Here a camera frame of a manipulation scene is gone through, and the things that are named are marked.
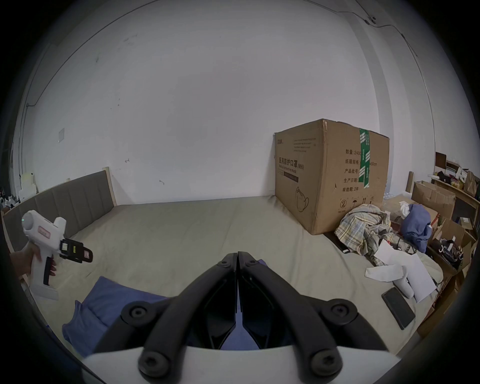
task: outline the electrical wire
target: electrical wire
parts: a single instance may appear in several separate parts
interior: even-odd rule
[[[80,46],[75,50],[73,51],[69,57],[67,57],[67,59],[62,63],[62,65],[55,71],[55,73],[53,74],[53,76],[50,78],[50,80],[48,81],[47,85],[43,88],[42,92],[40,93],[40,96],[38,97],[38,99],[36,100],[35,103],[33,104],[28,104],[28,103],[25,103],[24,104],[24,108],[23,108],[23,111],[22,111],[22,116],[24,116],[24,119],[23,119],[23,123],[21,122],[21,125],[20,125],[20,129],[21,129],[21,133],[22,133],[22,149],[23,149],[23,132],[25,131],[25,120],[26,120],[26,113],[27,113],[27,110],[28,108],[30,107],[34,107],[37,105],[37,103],[39,102],[40,98],[42,97],[43,93],[45,92],[45,90],[47,89],[47,87],[50,85],[50,83],[52,82],[53,78],[57,75],[57,73],[60,71],[60,69],[62,69],[62,67],[67,63],[68,60],[70,60],[70,58],[81,48],[83,47],[86,43],[88,43],[92,38],[94,38],[96,35],[98,35],[100,32],[102,32],[105,28],[107,28],[108,26],[112,25],[114,22],[120,20],[122,17],[132,13],[132,12],[135,12],[136,10],[140,9],[140,8],[143,8],[143,7],[146,7],[147,5],[150,5],[152,3],[155,3],[157,1],[160,1],[160,0],[152,0],[148,3],[145,3],[145,4],[142,4],[136,8],[133,8],[132,10],[128,11],[128,12],[125,12],[124,14],[120,15],[119,17],[117,17],[116,19],[112,20],[110,23],[104,25],[102,28],[100,28],[98,31],[96,31],[93,35],[91,35],[87,40],[85,40],[82,44],[80,44]],[[33,79],[35,78],[35,74],[34,76],[32,77],[32,81],[30,83],[30,86],[28,87],[28,91],[27,91],[27,97],[28,97],[28,93],[30,92],[30,87],[32,86],[32,83],[33,83]],[[19,143],[18,143],[18,156],[20,158],[20,134],[19,134]]]
[[[332,8],[326,7],[326,6],[324,6],[324,5],[321,5],[321,4],[316,3],[316,2],[314,2],[314,1],[311,1],[311,0],[303,0],[303,1],[306,1],[306,2],[308,2],[308,3],[310,3],[310,4],[314,4],[314,5],[316,5],[316,6],[320,7],[320,8],[326,9],[326,10],[328,10],[328,11],[330,11],[330,12],[333,12],[333,13],[351,13],[351,14],[357,16],[358,18],[362,19],[367,25],[369,25],[369,26],[371,26],[371,27],[373,27],[373,28],[393,27],[394,29],[396,29],[396,31],[397,31],[397,32],[402,36],[402,38],[404,39],[404,41],[405,41],[405,43],[406,43],[406,45],[407,45],[407,47],[408,47],[408,49],[409,49],[412,57],[413,57],[413,60],[415,61],[415,64],[417,65],[417,68],[419,69],[420,77],[421,77],[421,79],[422,79],[422,81],[423,81],[423,86],[425,87],[425,92],[427,93],[428,104],[429,104],[429,106],[430,106],[430,114],[431,114],[431,116],[432,116],[433,149],[434,149],[434,151],[436,152],[437,149],[436,149],[436,143],[435,143],[435,120],[434,120],[434,118],[433,118],[433,109],[432,109],[432,102],[430,101],[430,94],[429,94],[429,92],[428,92],[428,87],[427,87],[427,83],[425,82],[425,78],[423,77],[423,72],[422,72],[422,70],[421,70],[421,68],[420,68],[420,65],[419,65],[418,61],[417,61],[418,55],[417,55],[417,53],[415,52],[415,50],[413,49],[413,47],[411,46],[411,44],[408,42],[408,40],[407,40],[407,38],[405,37],[405,35],[404,35],[403,33],[401,33],[400,30],[399,30],[396,26],[394,26],[393,24],[374,25],[374,24],[370,23],[367,19],[364,19],[363,17],[361,17],[360,15],[358,15],[358,14],[355,13],[355,12],[351,12],[351,11],[336,11],[336,10],[334,10],[334,9],[332,9]],[[355,1],[356,1],[357,4],[365,11],[365,13],[368,15],[368,17],[371,17],[371,16],[368,14],[368,12],[362,7],[362,5],[361,5],[357,0],[355,0]]]
[[[136,8],[133,8],[132,10],[130,10],[130,11],[128,11],[128,12],[120,15],[119,17],[117,17],[116,19],[112,20],[110,23],[106,24],[105,26],[103,26],[102,28],[100,28],[98,31],[96,31],[96,32],[95,32],[93,35],[91,35],[87,40],[85,40],[76,50],[74,50],[74,51],[70,54],[70,56],[67,57],[67,59],[62,63],[62,65],[60,65],[60,67],[55,71],[55,73],[53,74],[53,76],[52,76],[52,77],[50,78],[50,80],[48,81],[47,85],[45,85],[45,87],[43,88],[43,90],[42,90],[42,92],[40,93],[40,96],[38,96],[38,99],[36,100],[36,102],[33,103],[33,104],[28,104],[28,103],[25,103],[25,104],[24,104],[24,108],[23,108],[23,111],[22,111],[22,118],[21,118],[21,120],[20,120],[20,129],[21,129],[20,133],[22,134],[22,139],[21,139],[21,144],[20,144],[20,134],[19,134],[19,143],[18,143],[19,163],[20,163],[20,145],[22,146],[22,149],[23,149],[23,136],[24,136],[24,131],[25,131],[25,120],[26,120],[27,110],[28,110],[29,107],[34,107],[34,106],[37,105],[37,103],[39,102],[40,98],[43,96],[43,93],[45,92],[45,90],[47,89],[47,87],[50,85],[50,83],[52,82],[53,78],[54,78],[54,77],[57,75],[57,73],[60,71],[60,69],[62,69],[62,67],[67,63],[67,61],[68,61],[81,47],[83,47],[87,42],[89,42],[92,38],[94,38],[96,35],[98,35],[98,34],[99,34],[101,31],[103,31],[105,28],[107,28],[108,26],[112,25],[114,22],[120,20],[122,17],[124,17],[124,16],[126,16],[126,15],[128,15],[128,14],[130,14],[130,13],[132,13],[132,12],[135,12],[136,10],[138,10],[138,9],[140,9],[140,8],[146,7],[147,5],[150,5],[150,4],[152,4],[152,3],[155,3],[155,2],[157,2],[157,1],[160,1],[160,0],[152,0],[152,1],[148,2],[148,3],[142,4],[142,5],[140,5],[140,6],[136,7]],[[433,122],[432,103],[430,102],[430,95],[429,95],[429,93],[428,93],[428,88],[427,88],[427,85],[426,85],[426,83],[425,83],[425,79],[423,78],[423,73],[422,73],[422,71],[421,71],[421,69],[420,69],[420,65],[418,64],[417,59],[416,59],[416,57],[418,57],[418,55],[417,55],[417,53],[415,52],[415,50],[413,49],[413,47],[410,45],[410,43],[407,41],[407,39],[405,38],[405,36],[403,35],[403,33],[401,33],[400,30],[399,30],[396,26],[394,26],[394,25],[392,25],[392,24],[374,25],[374,24],[370,23],[367,19],[361,17],[359,14],[357,14],[357,13],[355,13],[355,12],[352,12],[352,11],[337,11],[337,10],[334,10],[334,9],[332,9],[332,8],[329,8],[329,7],[325,6],[325,5],[321,5],[321,4],[319,4],[319,3],[315,2],[315,1],[312,1],[312,0],[303,0],[303,1],[308,2],[308,3],[310,3],[310,4],[313,4],[313,5],[316,5],[316,6],[320,7],[320,8],[323,8],[323,9],[325,9],[325,10],[327,10],[327,11],[330,11],[330,12],[332,12],[332,13],[337,13],[337,14],[338,14],[338,13],[351,13],[351,14],[357,16],[358,18],[362,19],[367,25],[369,25],[369,26],[371,26],[371,27],[373,27],[373,28],[393,27],[394,29],[396,29],[396,31],[397,31],[398,33],[400,33],[400,35],[401,35],[402,38],[404,39],[405,43],[407,44],[407,46],[408,46],[408,48],[409,48],[409,50],[410,50],[410,53],[411,53],[412,56],[413,56],[413,59],[415,60],[415,63],[416,63],[416,65],[417,65],[417,67],[418,67],[418,69],[419,69],[419,72],[420,72],[420,76],[421,76],[421,78],[422,78],[422,80],[423,80],[423,85],[425,86],[425,91],[427,92],[427,98],[428,98],[428,102],[429,102],[429,105],[430,105],[430,112],[431,112],[431,114],[432,114],[433,135],[435,136],[435,126],[434,126],[434,122]],[[361,5],[357,0],[355,0],[355,1],[356,1],[357,4],[363,9],[363,11],[367,14],[367,16],[370,18],[370,20],[373,22],[372,17],[369,15],[369,13],[362,7],[362,5]],[[30,86],[28,87],[27,96],[26,96],[25,99],[28,98],[28,94],[29,94],[29,92],[30,92],[30,88],[31,88],[31,86],[32,86],[33,79],[35,78],[35,75],[36,75],[36,72],[38,71],[38,68],[40,67],[40,63],[39,63],[39,65],[37,66],[37,69],[35,70],[34,76],[32,77],[32,81],[31,81],[31,83],[30,83]],[[23,161],[21,162],[21,169],[22,169],[22,173],[23,173]]]

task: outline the screw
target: screw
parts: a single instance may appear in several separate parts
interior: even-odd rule
[[[161,353],[144,351],[138,359],[138,369],[147,376],[162,377],[168,373],[169,363]]]
[[[342,360],[333,350],[324,349],[315,353],[310,367],[317,376],[330,376],[342,368]]]
[[[138,319],[139,317],[142,317],[142,316],[145,316],[145,314],[147,313],[146,309],[143,308],[143,307],[134,307],[132,308],[132,310],[130,311],[130,316],[135,318],[135,319]]]
[[[337,304],[332,307],[332,312],[338,317],[345,317],[348,315],[348,307],[343,304]]]

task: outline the hand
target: hand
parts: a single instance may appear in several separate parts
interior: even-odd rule
[[[12,261],[15,274],[21,276],[23,274],[29,274],[32,268],[32,260],[36,257],[39,261],[42,260],[40,255],[40,249],[29,241],[24,248],[19,252],[10,254],[10,260]],[[55,276],[55,261],[52,260],[52,267],[50,269],[50,275]]]

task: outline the box label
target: box label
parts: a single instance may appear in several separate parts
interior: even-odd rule
[[[364,188],[370,187],[370,134],[367,130],[360,128],[360,171],[359,182],[363,183]]]

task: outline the white paper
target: white paper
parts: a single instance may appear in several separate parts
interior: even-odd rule
[[[417,302],[422,301],[435,290],[435,284],[417,254],[409,255],[406,252],[397,251],[383,240],[375,257],[386,265],[399,264],[407,267],[407,279]]]
[[[367,268],[365,269],[365,277],[385,282],[399,280],[403,277],[403,266],[395,264]]]

